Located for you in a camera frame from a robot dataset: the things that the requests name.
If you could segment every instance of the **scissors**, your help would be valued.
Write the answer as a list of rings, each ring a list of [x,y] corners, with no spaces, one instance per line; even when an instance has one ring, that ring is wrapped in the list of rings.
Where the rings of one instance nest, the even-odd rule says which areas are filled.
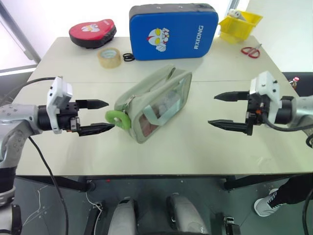
[[[244,47],[241,49],[241,52],[245,55],[248,55],[250,58],[256,59],[260,56],[260,51],[258,50],[262,44],[259,44],[257,47]]]

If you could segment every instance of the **transparent pouch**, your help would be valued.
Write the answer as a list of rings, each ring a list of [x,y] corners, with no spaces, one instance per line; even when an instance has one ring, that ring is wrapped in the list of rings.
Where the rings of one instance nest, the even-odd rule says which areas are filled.
[[[123,94],[115,111],[107,112],[107,121],[128,131],[138,143],[145,142],[183,108],[191,78],[191,72],[173,65],[159,69]]]

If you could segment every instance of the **blue case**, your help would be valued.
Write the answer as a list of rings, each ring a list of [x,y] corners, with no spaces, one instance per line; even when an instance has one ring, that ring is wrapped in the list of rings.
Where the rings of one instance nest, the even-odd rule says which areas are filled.
[[[210,49],[218,15],[209,4],[148,4],[129,12],[137,60],[195,58]]]

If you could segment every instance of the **yellow container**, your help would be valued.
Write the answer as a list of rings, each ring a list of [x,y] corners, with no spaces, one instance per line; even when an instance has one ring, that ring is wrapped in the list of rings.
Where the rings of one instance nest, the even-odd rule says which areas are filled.
[[[221,26],[220,37],[229,43],[237,43],[248,38],[252,29],[260,22],[262,16],[240,11],[246,21],[226,16],[219,25]]]

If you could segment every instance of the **table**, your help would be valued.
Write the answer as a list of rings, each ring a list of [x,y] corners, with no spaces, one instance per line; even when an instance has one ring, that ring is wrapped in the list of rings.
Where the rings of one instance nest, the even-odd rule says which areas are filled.
[[[283,133],[264,125],[254,127],[253,136],[229,132],[207,123],[213,119],[244,122],[246,101],[214,100],[227,91],[247,91],[250,81],[268,70],[278,80],[282,95],[297,96],[283,74],[261,48],[261,56],[251,59],[240,53],[259,43],[254,37],[237,45],[215,38],[202,58],[160,61],[132,61],[111,70],[102,68],[99,49],[74,45],[58,38],[44,56],[30,80],[62,75],[73,86],[75,99],[102,99],[110,104],[100,110],[81,110],[82,125],[104,122],[107,110],[126,90],[153,71],[174,64],[193,72],[189,98],[183,110],[160,128],[144,144],[138,144],[120,128],[100,135],[78,137],[73,133],[55,135],[51,131],[34,140],[41,148],[52,172],[58,176],[176,176],[176,175],[259,175],[295,174],[312,171],[312,150],[302,132]],[[131,52],[129,38],[114,38],[105,47]],[[16,103],[45,104],[51,82],[32,84],[20,91]],[[47,176],[36,149],[27,142],[17,169],[22,176]]]

